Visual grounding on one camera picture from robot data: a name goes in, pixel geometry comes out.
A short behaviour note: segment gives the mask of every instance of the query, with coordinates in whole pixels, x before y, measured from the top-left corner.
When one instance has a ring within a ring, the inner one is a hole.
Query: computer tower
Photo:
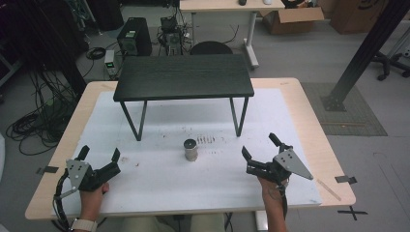
[[[117,37],[122,53],[150,56],[153,50],[145,17],[130,17]]]

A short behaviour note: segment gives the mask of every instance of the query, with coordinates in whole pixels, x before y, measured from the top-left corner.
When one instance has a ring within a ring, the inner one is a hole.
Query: white paper sheet
[[[308,168],[303,149],[279,89],[255,89],[249,99],[242,135],[236,136],[229,99],[148,101],[142,140],[136,141],[113,92],[102,92],[78,142],[73,158],[84,145],[93,169],[111,162],[121,152],[121,173],[109,181],[103,214],[166,214],[263,210],[261,187],[246,173],[241,150],[266,162],[278,154],[268,135],[275,133]],[[240,119],[243,99],[235,99]],[[127,102],[138,129],[142,102]],[[198,159],[187,161],[184,141],[195,139]],[[69,181],[63,192],[69,189]],[[321,198],[313,181],[293,174],[286,192],[289,207],[318,205]],[[64,199],[67,215],[80,211],[78,192]]]

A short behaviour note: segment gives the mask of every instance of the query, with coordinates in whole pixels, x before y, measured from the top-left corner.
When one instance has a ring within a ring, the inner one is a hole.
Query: metal frame
[[[327,111],[345,111],[343,101],[346,99],[347,94],[409,10],[410,1],[408,0],[389,1],[386,9],[365,37],[331,94],[321,99]]]
[[[236,136],[241,136],[242,133],[242,127],[244,125],[244,121],[245,121],[245,115],[247,113],[247,108],[248,108],[248,102],[249,102],[249,97],[245,97],[244,100],[244,106],[242,108],[242,114],[241,114],[241,121],[239,123],[239,127],[238,127],[238,120],[236,118],[236,112],[235,112],[235,104],[233,102],[233,98],[229,98],[230,101],[230,105],[231,105],[231,111],[232,111],[232,117],[233,117],[233,123],[235,125],[235,132],[236,132]],[[145,114],[147,112],[147,104],[148,101],[144,101],[144,106],[142,108],[142,115],[141,115],[141,120],[139,122],[139,130],[138,132],[136,131],[135,125],[132,122],[132,118],[130,116],[129,111],[127,110],[126,104],[124,101],[120,101],[121,107],[124,110],[124,113],[126,115],[127,121],[130,124],[130,127],[132,129],[132,133],[135,136],[136,141],[141,141],[142,139],[142,129],[144,128],[144,121],[145,121]]]

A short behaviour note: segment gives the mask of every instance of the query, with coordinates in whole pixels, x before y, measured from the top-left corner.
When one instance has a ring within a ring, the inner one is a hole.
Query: human hand
[[[268,220],[268,231],[286,231],[286,224],[284,222],[282,197],[277,189],[277,184],[266,179],[257,178],[262,186],[262,199],[265,204],[265,211]]]
[[[80,219],[95,221],[99,217],[103,203],[103,194],[109,191],[109,184],[104,183],[94,191],[81,191],[81,214]]]

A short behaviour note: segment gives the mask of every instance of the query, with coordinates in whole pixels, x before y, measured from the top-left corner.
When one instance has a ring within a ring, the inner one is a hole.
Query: black table
[[[241,136],[253,87],[242,55],[127,57],[114,93],[137,141],[148,101],[229,98],[237,136]],[[238,127],[233,98],[245,98]],[[125,102],[144,102],[136,132]]]

